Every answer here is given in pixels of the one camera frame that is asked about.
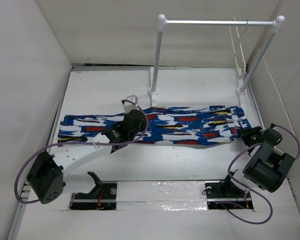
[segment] white table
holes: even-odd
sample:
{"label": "white table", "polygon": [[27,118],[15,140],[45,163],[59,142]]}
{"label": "white table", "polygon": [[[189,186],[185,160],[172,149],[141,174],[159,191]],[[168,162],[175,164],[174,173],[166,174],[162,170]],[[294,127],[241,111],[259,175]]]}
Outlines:
{"label": "white table", "polygon": [[[238,105],[236,74],[231,68],[163,68],[157,86],[159,106]],[[129,95],[137,95],[139,105],[148,108],[149,87],[149,69],[73,71],[57,123],[65,115],[121,113],[120,101]],[[242,107],[253,127],[261,124],[250,90]],[[58,129],[57,126],[53,142],[58,139]],[[94,171],[102,181],[217,180],[227,175],[229,163],[244,149],[241,140],[199,149],[131,144],[75,173]],[[53,148],[51,152],[64,150]],[[233,168],[243,169],[248,160],[246,155],[241,157]],[[274,215],[261,226],[240,222],[225,210],[66,210],[69,196],[62,195],[47,205],[28,205],[16,239],[299,240],[300,215],[288,181],[275,193],[263,193],[272,202]],[[251,221],[267,218],[267,204],[254,195],[252,200],[256,212],[236,213]]]}

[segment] blue patterned cloth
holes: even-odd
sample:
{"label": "blue patterned cloth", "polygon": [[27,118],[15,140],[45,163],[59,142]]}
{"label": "blue patterned cloth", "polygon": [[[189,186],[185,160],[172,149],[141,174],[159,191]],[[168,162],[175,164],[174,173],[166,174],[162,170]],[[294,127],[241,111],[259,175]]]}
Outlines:
{"label": "blue patterned cloth", "polygon": [[[136,142],[139,144],[209,146],[229,143],[239,137],[238,130],[251,128],[243,109],[237,106],[151,107],[144,112],[149,127]],[[60,123],[58,141],[89,141],[123,119],[124,113],[66,115]]]}

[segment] folded garment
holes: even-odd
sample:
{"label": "folded garment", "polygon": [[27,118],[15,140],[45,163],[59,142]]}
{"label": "folded garment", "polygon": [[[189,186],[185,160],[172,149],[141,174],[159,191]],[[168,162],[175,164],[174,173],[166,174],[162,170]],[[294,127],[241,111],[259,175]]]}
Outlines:
{"label": "folded garment", "polygon": [[[237,106],[150,107],[144,110],[149,127],[138,144],[216,145],[239,137],[251,126]],[[117,115],[66,115],[60,123],[59,142],[85,142],[124,119]]]}

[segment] cable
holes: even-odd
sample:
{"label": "cable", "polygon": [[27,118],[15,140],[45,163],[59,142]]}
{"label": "cable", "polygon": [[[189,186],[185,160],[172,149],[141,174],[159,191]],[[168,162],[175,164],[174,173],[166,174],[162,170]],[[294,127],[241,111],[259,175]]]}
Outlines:
{"label": "cable", "polygon": [[[297,147],[298,147],[298,152],[297,152],[296,157],[295,157],[295,160],[297,160],[297,159],[299,158],[299,156],[300,156],[300,143],[299,143],[297,137],[296,137],[291,131],[289,131],[288,129],[286,129],[286,128],[283,127],[283,126],[275,125],[275,124],[273,124],[273,123],[271,124],[271,127],[272,127],[272,126],[273,126],[273,127],[274,127],[274,126],[277,126],[278,128],[281,128],[281,129],[287,131],[287,132],[294,138],[294,140],[295,140],[295,142],[296,142],[296,144],[297,144]],[[272,218],[273,213],[274,213],[274,209],[273,209],[273,207],[272,207],[270,201],[269,201],[265,196],[263,196],[261,193],[255,191],[255,190],[253,190],[253,189],[250,189],[247,185],[245,185],[245,184],[242,183],[241,181],[237,180],[237,179],[231,174],[231,167],[233,166],[233,164],[234,164],[234,163],[235,163],[235,162],[236,162],[243,154],[245,154],[245,153],[248,152],[249,150],[251,150],[251,149],[253,149],[253,148],[255,148],[255,147],[258,147],[258,146],[260,146],[260,145],[262,145],[262,143],[254,144],[254,145],[252,145],[252,146],[246,148],[246,149],[243,150],[242,152],[240,152],[240,153],[232,160],[232,162],[229,164],[229,167],[228,167],[228,169],[227,169],[227,172],[228,172],[228,175],[230,176],[230,178],[233,179],[236,183],[238,183],[238,184],[244,186],[245,188],[249,189],[251,192],[253,192],[253,193],[259,195],[261,198],[263,198],[263,199],[268,203],[268,205],[269,205],[269,207],[270,207],[270,214],[269,214],[269,216],[267,217],[267,219],[264,220],[264,221],[260,221],[260,222],[248,221],[248,220],[245,220],[245,219],[243,219],[243,218],[241,218],[241,217],[235,215],[233,212],[231,212],[229,209],[227,209],[226,206],[224,205],[224,204],[232,204],[232,205],[238,206],[238,204],[236,204],[236,203],[234,203],[234,202],[230,202],[230,201],[218,201],[218,202],[216,202],[217,204],[220,204],[225,210],[227,210],[227,211],[228,211],[232,216],[234,216],[235,218],[237,218],[237,219],[239,219],[239,220],[241,220],[241,221],[243,221],[243,222],[245,222],[245,223],[247,223],[247,224],[253,224],[253,225],[261,225],[261,224],[267,223],[267,222]]]}
{"label": "cable", "polygon": [[25,170],[25,168],[27,167],[27,165],[36,157],[38,156],[40,153],[55,147],[55,146],[65,146],[65,145],[98,145],[98,146],[122,146],[122,145],[128,145],[128,144],[133,144],[136,141],[140,140],[146,133],[149,123],[148,123],[148,118],[146,113],[143,111],[143,109],[137,105],[136,103],[134,103],[133,101],[127,100],[127,99],[123,99],[121,100],[122,103],[130,103],[135,105],[140,112],[143,113],[143,115],[145,116],[145,121],[146,121],[146,127],[144,129],[144,131],[142,132],[142,135],[140,135],[139,137],[137,137],[136,139],[132,140],[132,141],[126,141],[126,142],[120,142],[120,143],[105,143],[105,142],[57,142],[57,143],[53,143],[47,146],[42,147],[41,149],[39,149],[38,151],[36,151],[33,155],[31,155],[31,157],[28,158],[27,161],[25,161],[25,163],[22,165],[22,167],[20,168],[18,174],[16,175],[15,181],[14,181],[14,196],[17,199],[17,201],[21,204],[33,204],[33,203],[37,203],[39,202],[39,199],[37,200],[32,200],[32,201],[24,201],[20,198],[19,193],[18,193],[18,183],[21,177],[21,174],[23,173],[23,171]]}

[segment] purple cable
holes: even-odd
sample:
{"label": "purple cable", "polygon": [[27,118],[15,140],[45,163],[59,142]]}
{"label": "purple cable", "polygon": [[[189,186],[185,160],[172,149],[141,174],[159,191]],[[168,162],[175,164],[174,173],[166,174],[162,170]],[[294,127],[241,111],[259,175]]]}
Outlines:
{"label": "purple cable", "polygon": [[25,168],[27,167],[27,165],[36,157],[38,156],[40,153],[48,150],[49,148],[52,148],[52,147],[55,147],[55,146],[59,146],[59,147],[62,147],[62,146],[65,146],[65,145],[98,145],[98,146],[122,146],[122,145],[128,145],[128,144],[133,144],[135,143],[136,141],[138,141],[139,139],[141,139],[147,129],[148,129],[148,118],[147,118],[147,115],[146,113],[143,111],[143,109],[135,104],[133,101],[130,101],[130,100],[127,100],[127,99],[124,99],[124,100],[121,100],[122,103],[130,103],[130,104],[133,104],[135,105],[139,110],[140,112],[143,113],[143,115],[145,116],[145,120],[146,120],[146,127],[144,129],[144,131],[142,132],[142,135],[137,137],[136,139],[132,140],[132,141],[126,141],[126,142],[120,142],[120,143],[103,143],[103,142],[58,142],[58,143],[54,143],[54,144],[50,144],[48,146],[44,146],[43,148],[39,149],[38,151],[36,151],[31,157],[28,158],[27,161],[25,161],[25,163],[22,165],[22,167],[20,168],[18,174],[16,175],[16,178],[15,178],[15,181],[14,181],[14,195],[15,195],[15,198],[17,199],[17,201],[21,204],[33,204],[33,203],[36,203],[36,202],[39,202],[39,199],[37,200],[32,200],[32,201],[24,201],[20,198],[19,194],[18,194],[18,183],[19,183],[19,179],[21,177],[21,174],[23,173],[23,171],[25,170]]}
{"label": "purple cable", "polygon": [[[281,129],[287,131],[287,132],[295,139],[296,144],[297,144],[297,147],[298,147],[298,152],[297,152],[296,157],[295,157],[295,160],[297,160],[297,159],[299,158],[299,156],[300,156],[300,143],[299,143],[297,137],[296,137],[291,131],[289,131],[288,129],[286,129],[285,127],[280,126],[280,125],[276,125],[276,126],[277,126],[278,128],[281,128]],[[244,187],[247,188],[247,189],[249,189],[249,187],[248,187],[247,185],[245,185],[244,183],[242,183],[241,181],[239,181],[239,180],[237,180],[236,178],[234,178],[234,176],[231,174],[230,170],[231,170],[231,167],[233,166],[233,164],[238,160],[238,158],[240,158],[243,154],[245,154],[245,153],[246,153],[247,151],[249,151],[250,149],[253,149],[253,148],[258,147],[258,146],[260,146],[260,145],[262,145],[262,143],[254,144],[254,145],[248,147],[247,149],[245,149],[244,151],[240,152],[240,153],[232,160],[232,162],[230,163],[230,165],[229,165],[229,167],[228,167],[228,169],[227,169],[227,172],[228,172],[229,177],[232,178],[235,182],[237,182],[238,184],[244,186]],[[255,193],[255,194],[257,194],[257,195],[259,195],[261,198],[263,198],[263,199],[268,203],[268,205],[269,205],[269,207],[270,207],[270,214],[269,214],[269,216],[267,217],[266,220],[260,221],[260,222],[254,222],[254,221],[248,221],[248,220],[245,220],[245,219],[243,219],[243,218],[241,218],[241,217],[235,215],[233,212],[231,212],[229,209],[227,209],[226,206],[224,205],[224,204],[232,204],[232,205],[235,205],[235,206],[238,206],[238,207],[244,209],[244,207],[240,206],[239,204],[236,204],[236,203],[230,202],[230,201],[218,201],[218,202],[216,202],[216,203],[217,203],[217,204],[220,204],[220,205],[221,205],[225,210],[227,210],[232,216],[234,216],[235,218],[237,218],[237,219],[239,219],[239,220],[241,220],[241,221],[243,221],[243,222],[245,222],[245,223],[247,223],[247,224],[254,224],[254,225],[265,224],[265,223],[267,223],[267,222],[272,218],[273,213],[274,213],[274,209],[273,209],[273,207],[272,207],[270,201],[269,201],[265,196],[263,196],[262,194],[260,194],[259,192],[255,191],[255,190],[253,190],[253,189],[250,189],[250,191],[253,192],[253,193]]]}

